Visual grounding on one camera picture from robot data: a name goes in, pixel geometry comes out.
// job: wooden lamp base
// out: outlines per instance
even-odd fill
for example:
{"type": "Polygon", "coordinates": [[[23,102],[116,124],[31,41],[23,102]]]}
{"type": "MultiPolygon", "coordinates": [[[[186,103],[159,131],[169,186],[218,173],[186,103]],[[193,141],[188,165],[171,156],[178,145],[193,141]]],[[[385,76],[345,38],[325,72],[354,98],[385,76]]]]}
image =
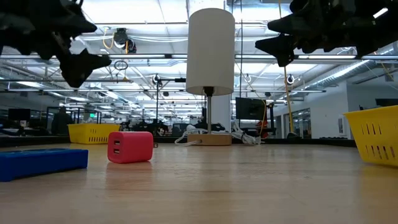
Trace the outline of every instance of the wooden lamp base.
{"type": "Polygon", "coordinates": [[[230,134],[189,134],[187,142],[201,141],[194,146],[230,146],[232,135],[230,134]]]}

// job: ceiling light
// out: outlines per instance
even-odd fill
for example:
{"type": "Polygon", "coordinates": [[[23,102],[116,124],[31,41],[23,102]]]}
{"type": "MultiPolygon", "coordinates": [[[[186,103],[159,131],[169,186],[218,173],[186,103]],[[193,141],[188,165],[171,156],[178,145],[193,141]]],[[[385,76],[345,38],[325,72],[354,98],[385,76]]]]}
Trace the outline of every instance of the ceiling light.
{"type": "Polygon", "coordinates": [[[165,55],[151,55],[151,54],[142,54],[142,55],[110,55],[111,59],[124,59],[124,58],[165,58],[165,55]]]}
{"type": "Polygon", "coordinates": [[[117,94],[113,93],[112,91],[107,91],[105,94],[107,94],[111,98],[114,98],[115,100],[117,100],[119,98],[119,96],[117,94]]]}
{"type": "Polygon", "coordinates": [[[204,102],[205,100],[195,100],[195,99],[173,100],[173,99],[169,99],[169,100],[159,100],[159,101],[174,101],[174,102],[194,101],[194,102],[204,102]]]}
{"type": "Polygon", "coordinates": [[[76,101],[89,101],[88,99],[86,99],[86,98],[83,98],[83,97],[70,97],[70,99],[71,100],[76,100],[76,101]]]}
{"type": "Polygon", "coordinates": [[[299,55],[298,59],[354,59],[356,55],[299,55]]]}
{"type": "Polygon", "coordinates": [[[235,55],[235,59],[275,59],[272,55],[235,55]]]}
{"type": "Polygon", "coordinates": [[[12,90],[7,90],[7,91],[16,91],[16,92],[27,91],[27,92],[35,92],[35,91],[40,91],[40,90],[38,90],[38,89],[12,89],[12,90]]]}
{"type": "Polygon", "coordinates": [[[47,91],[47,92],[67,92],[67,91],[75,91],[75,90],[69,89],[69,90],[43,90],[43,91],[47,91]]]}
{"type": "Polygon", "coordinates": [[[172,58],[187,59],[187,55],[184,54],[172,55],[172,58]]]}
{"type": "Polygon", "coordinates": [[[377,19],[379,16],[383,15],[384,13],[386,13],[388,11],[388,8],[382,8],[379,12],[377,12],[375,15],[373,15],[373,17],[375,19],[377,19]]]}
{"type": "Polygon", "coordinates": [[[35,87],[35,88],[43,87],[43,85],[38,84],[36,82],[17,82],[17,83],[21,84],[21,85],[25,85],[25,86],[35,87]]]}
{"type": "Polygon", "coordinates": [[[53,92],[49,92],[51,95],[54,95],[54,96],[58,96],[58,97],[65,97],[65,96],[63,96],[63,95],[61,95],[61,94],[59,94],[59,93],[53,93],[53,92]]]}
{"type": "Polygon", "coordinates": [[[100,91],[104,91],[104,90],[92,90],[92,89],[79,89],[79,90],[76,90],[76,91],[84,91],[84,92],[100,92],[100,91]]]}
{"type": "Polygon", "coordinates": [[[103,108],[103,109],[107,109],[107,110],[110,110],[110,109],[112,109],[112,106],[99,106],[100,108],[103,108]]]}

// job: black monitor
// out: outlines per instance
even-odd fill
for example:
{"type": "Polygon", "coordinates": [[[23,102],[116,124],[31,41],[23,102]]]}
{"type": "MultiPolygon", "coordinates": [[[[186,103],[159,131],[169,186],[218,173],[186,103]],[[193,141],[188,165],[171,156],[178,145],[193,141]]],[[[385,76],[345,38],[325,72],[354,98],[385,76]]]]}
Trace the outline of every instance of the black monitor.
{"type": "Polygon", "coordinates": [[[262,100],[250,98],[236,98],[236,119],[262,121],[266,106],[262,100]]]}
{"type": "Polygon", "coordinates": [[[30,109],[8,109],[8,120],[28,121],[30,120],[30,109]]]}

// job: yellow basket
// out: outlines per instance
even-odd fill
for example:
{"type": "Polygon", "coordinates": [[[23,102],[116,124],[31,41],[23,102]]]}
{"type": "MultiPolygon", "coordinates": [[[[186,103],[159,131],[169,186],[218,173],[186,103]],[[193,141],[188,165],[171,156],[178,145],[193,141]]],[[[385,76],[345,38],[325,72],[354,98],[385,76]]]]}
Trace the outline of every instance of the yellow basket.
{"type": "Polygon", "coordinates": [[[346,113],[361,158],[398,166],[398,106],[346,113]]]}
{"type": "Polygon", "coordinates": [[[72,143],[106,144],[108,136],[119,131],[117,124],[69,124],[69,138],[72,143]]]}

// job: ceiling pipe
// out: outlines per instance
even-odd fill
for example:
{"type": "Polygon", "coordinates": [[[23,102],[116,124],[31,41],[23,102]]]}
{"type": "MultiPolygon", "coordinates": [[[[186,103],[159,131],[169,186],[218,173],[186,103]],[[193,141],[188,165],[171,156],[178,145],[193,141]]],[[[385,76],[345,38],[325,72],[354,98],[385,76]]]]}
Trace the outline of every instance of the ceiling pipe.
{"type": "MultiPolygon", "coordinates": [[[[377,55],[396,55],[398,54],[398,42],[387,45],[379,49],[376,52],[377,55]]],[[[378,64],[376,60],[362,60],[360,62],[355,62],[350,65],[341,65],[336,67],[329,72],[326,72],[318,78],[314,78],[312,81],[306,83],[305,85],[300,85],[295,87],[297,90],[317,90],[319,88],[326,88],[333,86],[347,80],[349,78],[355,77],[356,75],[362,74],[369,70],[377,68],[378,64]]]]}

